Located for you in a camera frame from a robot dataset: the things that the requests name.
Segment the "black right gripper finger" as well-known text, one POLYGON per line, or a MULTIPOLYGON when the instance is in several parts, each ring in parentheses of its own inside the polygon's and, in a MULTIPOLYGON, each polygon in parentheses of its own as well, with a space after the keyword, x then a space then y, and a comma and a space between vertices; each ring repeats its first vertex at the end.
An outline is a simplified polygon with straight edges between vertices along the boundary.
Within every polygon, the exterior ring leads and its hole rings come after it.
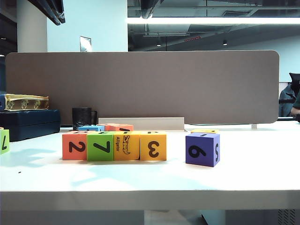
POLYGON ((149 18, 152 15, 152 0, 141 0, 141 17, 149 18))
POLYGON ((150 18, 153 15, 154 9, 159 7, 164 0, 147 0, 146 1, 146 18, 150 18))

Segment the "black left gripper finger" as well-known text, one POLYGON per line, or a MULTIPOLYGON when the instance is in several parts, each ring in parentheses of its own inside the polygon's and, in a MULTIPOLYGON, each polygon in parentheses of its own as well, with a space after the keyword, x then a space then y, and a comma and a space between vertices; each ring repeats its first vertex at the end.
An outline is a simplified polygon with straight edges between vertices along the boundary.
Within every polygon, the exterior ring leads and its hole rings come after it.
POLYGON ((50 20, 54 23, 65 23, 63 0, 47 0, 50 7, 50 20))
POLYGON ((29 0, 31 4, 37 7, 46 17, 50 19, 50 7, 47 0, 29 0))

